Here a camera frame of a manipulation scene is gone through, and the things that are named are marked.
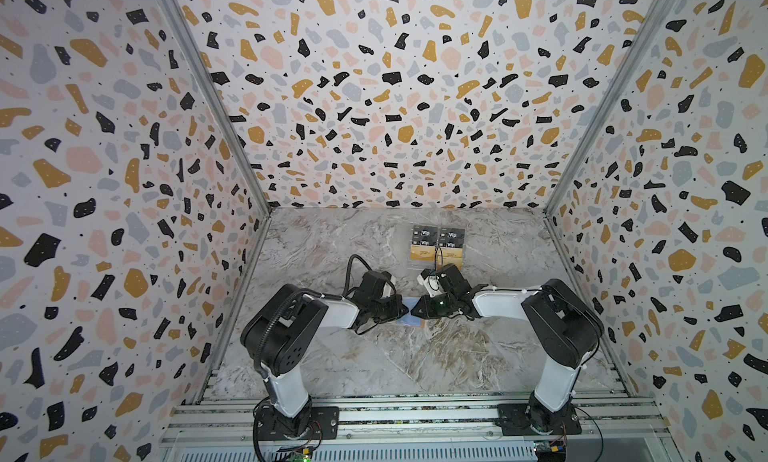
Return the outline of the clear acrylic card display stand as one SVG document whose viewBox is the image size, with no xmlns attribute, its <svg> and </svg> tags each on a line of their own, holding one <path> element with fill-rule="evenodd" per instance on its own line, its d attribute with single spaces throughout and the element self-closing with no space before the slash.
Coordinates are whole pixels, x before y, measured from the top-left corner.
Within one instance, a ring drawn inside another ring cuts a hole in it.
<svg viewBox="0 0 768 462">
<path fill-rule="evenodd" d="M 411 236 L 412 236 L 412 228 L 411 228 L 411 235 L 410 235 L 409 251 L 410 251 L 410 246 L 411 246 Z M 431 265 L 433 268 L 439 269 L 439 268 L 441 268 L 441 266 L 438 264 L 438 255 L 439 255 L 439 250 L 440 250 L 441 247 L 438 245 L 438 241 L 437 241 L 437 245 L 435 247 L 436 247 L 436 254 L 435 254 L 434 260 L 433 261 L 428 261 L 428 262 L 423 262 L 423 263 Z"/>
</svg>

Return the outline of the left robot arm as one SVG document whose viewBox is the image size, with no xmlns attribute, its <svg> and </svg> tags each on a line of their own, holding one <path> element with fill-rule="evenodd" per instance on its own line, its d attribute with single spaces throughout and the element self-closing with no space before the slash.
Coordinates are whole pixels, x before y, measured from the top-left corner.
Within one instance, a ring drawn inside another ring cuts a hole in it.
<svg viewBox="0 0 768 462">
<path fill-rule="evenodd" d="M 281 287 L 240 336 L 267 389 L 266 416 L 274 430 L 297 438 L 310 427 L 312 401 L 300 363 L 319 329 L 349 329 L 363 335 L 407 313 L 387 271 L 367 271 L 357 286 L 346 286 L 340 295 L 293 284 Z"/>
</svg>

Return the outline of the black VIP card left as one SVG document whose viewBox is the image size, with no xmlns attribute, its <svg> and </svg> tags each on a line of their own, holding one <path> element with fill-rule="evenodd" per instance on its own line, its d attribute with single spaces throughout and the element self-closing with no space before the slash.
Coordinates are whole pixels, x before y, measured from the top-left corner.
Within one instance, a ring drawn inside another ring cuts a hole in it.
<svg viewBox="0 0 768 462">
<path fill-rule="evenodd" d="M 412 227 L 411 245 L 434 247 L 437 245 L 439 229 L 435 226 L 414 225 Z"/>
</svg>

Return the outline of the black vip card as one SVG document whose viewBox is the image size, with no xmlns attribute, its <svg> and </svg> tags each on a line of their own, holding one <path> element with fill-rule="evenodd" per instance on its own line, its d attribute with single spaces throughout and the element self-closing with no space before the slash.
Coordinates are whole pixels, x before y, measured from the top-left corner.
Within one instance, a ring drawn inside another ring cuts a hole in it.
<svg viewBox="0 0 768 462">
<path fill-rule="evenodd" d="M 439 229 L 435 226 L 414 225 L 412 227 L 411 245 L 434 247 L 437 245 Z"/>
<path fill-rule="evenodd" d="M 461 228 L 441 227 L 438 245 L 441 248 L 462 249 L 465 243 L 465 230 Z"/>
</svg>

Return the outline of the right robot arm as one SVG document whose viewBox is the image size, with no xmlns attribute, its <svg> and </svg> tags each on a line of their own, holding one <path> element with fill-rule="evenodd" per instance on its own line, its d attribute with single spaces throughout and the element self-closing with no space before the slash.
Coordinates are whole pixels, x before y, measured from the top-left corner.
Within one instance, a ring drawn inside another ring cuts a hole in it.
<svg viewBox="0 0 768 462">
<path fill-rule="evenodd" d="M 527 405 L 499 408 L 499 426 L 514 434 L 578 434 L 573 390 L 582 367 L 600 350 L 604 325 L 562 280 L 539 287 L 473 286 L 454 264 L 425 269 L 418 282 L 426 290 L 411 314 L 424 320 L 464 316 L 501 317 L 530 325 L 546 353 L 544 368 Z"/>
</svg>

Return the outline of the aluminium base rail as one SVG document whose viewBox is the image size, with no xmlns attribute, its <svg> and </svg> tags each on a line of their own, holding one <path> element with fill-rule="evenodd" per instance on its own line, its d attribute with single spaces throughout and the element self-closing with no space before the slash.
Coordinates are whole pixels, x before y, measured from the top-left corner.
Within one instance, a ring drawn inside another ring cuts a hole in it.
<svg viewBox="0 0 768 462">
<path fill-rule="evenodd" d="M 575 397 L 548 435 L 529 428 L 524 397 L 507 395 L 318 398 L 312 437 L 253 441 L 253 400 L 176 410 L 161 461 L 679 461 L 649 398 Z"/>
</svg>

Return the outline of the black VIP card right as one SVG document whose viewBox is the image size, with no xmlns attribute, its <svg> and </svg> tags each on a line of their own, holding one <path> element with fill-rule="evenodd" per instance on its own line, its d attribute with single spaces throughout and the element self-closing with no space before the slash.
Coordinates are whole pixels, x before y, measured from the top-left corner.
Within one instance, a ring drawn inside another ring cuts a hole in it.
<svg viewBox="0 0 768 462">
<path fill-rule="evenodd" d="M 441 227 L 438 245 L 441 248 L 462 249 L 465 243 L 465 230 L 461 228 Z"/>
</svg>

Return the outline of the tan leather card holder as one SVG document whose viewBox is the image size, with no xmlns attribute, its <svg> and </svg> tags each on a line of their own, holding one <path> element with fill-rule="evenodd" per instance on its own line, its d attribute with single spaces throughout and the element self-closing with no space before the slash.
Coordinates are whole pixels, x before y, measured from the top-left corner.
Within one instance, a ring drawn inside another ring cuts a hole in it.
<svg viewBox="0 0 768 462">
<path fill-rule="evenodd" d="M 417 305 L 418 297 L 404 297 L 402 302 L 407 308 L 407 313 L 394 321 L 395 325 L 423 328 L 426 321 L 411 314 L 411 310 Z"/>
</svg>

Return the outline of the gold VIP card right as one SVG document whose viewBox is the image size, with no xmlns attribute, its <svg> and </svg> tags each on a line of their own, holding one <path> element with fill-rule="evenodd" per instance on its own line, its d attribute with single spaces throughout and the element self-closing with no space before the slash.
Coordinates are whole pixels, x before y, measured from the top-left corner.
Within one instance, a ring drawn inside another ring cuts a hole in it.
<svg viewBox="0 0 768 462">
<path fill-rule="evenodd" d="M 463 267 L 464 250 L 456 247 L 441 247 L 438 255 L 438 264 L 443 267 L 449 264 Z"/>
</svg>

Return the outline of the gold vip card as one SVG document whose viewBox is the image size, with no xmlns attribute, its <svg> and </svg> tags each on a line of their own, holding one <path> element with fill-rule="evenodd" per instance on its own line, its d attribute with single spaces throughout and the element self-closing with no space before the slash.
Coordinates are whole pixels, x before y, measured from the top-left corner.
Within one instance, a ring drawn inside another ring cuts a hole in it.
<svg viewBox="0 0 768 462">
<path fill-rule="evenodd" d="M 413 261 L 433 261 L 436 254 L 435 246 L 411 245 L 409 258 Z"/>
<path fill-rule="evenodd" d="M 464 250 L 456 247 L 441 247 L 438 255 L 438 264 L 443 267 L 449 264 L 463 267 Z"/>
</svg>

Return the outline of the gold VIP card left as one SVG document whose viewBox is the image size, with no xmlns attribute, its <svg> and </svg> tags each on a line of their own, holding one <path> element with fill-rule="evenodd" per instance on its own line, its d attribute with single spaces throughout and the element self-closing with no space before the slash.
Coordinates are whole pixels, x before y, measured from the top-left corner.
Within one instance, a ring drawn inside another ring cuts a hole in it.
<svg viewBox="0 0 768 462">
<path fill-rule="evenodd" d="M 435 246 L 411 245 L 409 258 L 413 261 L 433 261 L 436 254 Z"/>
</svg>

